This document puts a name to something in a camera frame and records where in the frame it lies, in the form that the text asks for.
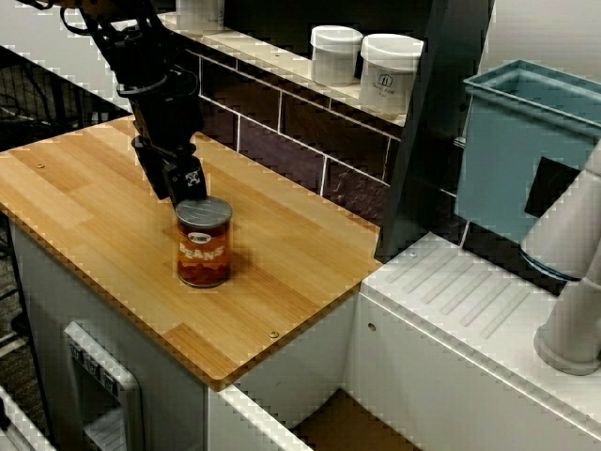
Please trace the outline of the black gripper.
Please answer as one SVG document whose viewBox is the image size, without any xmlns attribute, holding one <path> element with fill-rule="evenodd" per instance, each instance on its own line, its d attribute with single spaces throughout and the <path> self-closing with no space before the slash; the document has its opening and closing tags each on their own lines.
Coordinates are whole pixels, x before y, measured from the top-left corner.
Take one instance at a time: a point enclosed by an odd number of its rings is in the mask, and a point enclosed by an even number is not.
<svg viewBox="0 0 601 451">
<path fill-rule="evenodd" d="M 205 175 L 194 154 L 193 135 L 203 127 L 199 81 L 194 74 L 167 74 L 161 83 L 145 87 L 117 86 L 131 103 L 141 138 L 131 145 L 151 188 L 172 202 L 207 197 Z M 163 167 L 163 159 L 173 161 Z"/>
</svg>

